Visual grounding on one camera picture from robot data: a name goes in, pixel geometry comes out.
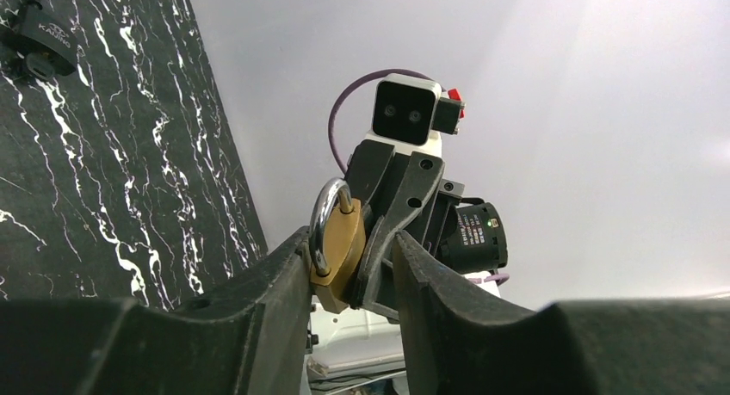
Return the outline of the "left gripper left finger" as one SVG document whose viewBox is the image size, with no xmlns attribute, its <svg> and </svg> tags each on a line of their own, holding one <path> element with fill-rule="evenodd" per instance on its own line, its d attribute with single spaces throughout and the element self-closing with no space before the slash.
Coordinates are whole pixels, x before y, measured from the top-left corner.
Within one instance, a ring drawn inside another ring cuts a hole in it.
<svg viewBox="0 0 730 395">
<path fill-rule="evenodd" d="M 125 299 L 1 304 L 4 394 L 296 394 L 311 293 L 300 228 L 171 312 Z"/>
</svg>

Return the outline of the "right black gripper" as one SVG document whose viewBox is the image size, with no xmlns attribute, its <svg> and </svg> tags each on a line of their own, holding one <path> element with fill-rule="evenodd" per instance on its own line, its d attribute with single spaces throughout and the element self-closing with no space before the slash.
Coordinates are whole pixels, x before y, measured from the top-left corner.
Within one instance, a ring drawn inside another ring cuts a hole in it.
<svg viewBox="0 0 730 395">
<path fill-rule="evenodd" d="M 396 154 L 395 146 L 363 140 L 345 175 L 363 206 L 367 243 L 355 274 L 350 304 L 390 322 L 399 320 L 392 247 L 399 231 L 411 234 L 432 256 L 450 230 L 449 215 L 464 197 L 465 185 L 443 176 L 440 157 Z"/>
</svg>

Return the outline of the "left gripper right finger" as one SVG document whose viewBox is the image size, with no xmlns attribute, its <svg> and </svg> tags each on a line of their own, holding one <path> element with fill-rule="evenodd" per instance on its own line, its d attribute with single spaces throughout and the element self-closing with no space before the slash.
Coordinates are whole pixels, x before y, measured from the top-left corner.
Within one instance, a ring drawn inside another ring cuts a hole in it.
<svg viewBox="0 0 730 395">
<path fill-rule="evenodd" d="M 560 301 L 533 312 L 396 235 L 413 394 L 726 394 L 727 299 Z"/>
</svg>

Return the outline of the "small brass padlock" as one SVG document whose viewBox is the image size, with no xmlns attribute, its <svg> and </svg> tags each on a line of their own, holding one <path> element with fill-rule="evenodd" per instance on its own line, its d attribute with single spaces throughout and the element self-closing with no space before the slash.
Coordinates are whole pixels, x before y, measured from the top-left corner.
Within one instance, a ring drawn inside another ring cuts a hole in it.
<svg viewBox="0 0 730 395">
<path fill-rule="evenodd" d="M 325 311 L 339 314 L 350 306 L 366 243 L 362 203 L 344 179 L 330 179 L 315 201 L 307 242 L 310 283 Z"/>
</svg>

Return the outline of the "black padlock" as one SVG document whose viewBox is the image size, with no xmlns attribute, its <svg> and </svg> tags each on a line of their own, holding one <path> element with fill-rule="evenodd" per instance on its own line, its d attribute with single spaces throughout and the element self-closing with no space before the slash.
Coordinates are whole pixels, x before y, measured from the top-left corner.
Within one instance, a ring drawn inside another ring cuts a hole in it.
<svg viewBox="0 0 730 395">
<path fill-rule="evenodd" d="M 71 29 L 45 10 L 42 0 L 23 0 L 1 43 L 22 56 L 22 71 L 43 82 L 77 70 L 78 41 Z"/>
</svg>

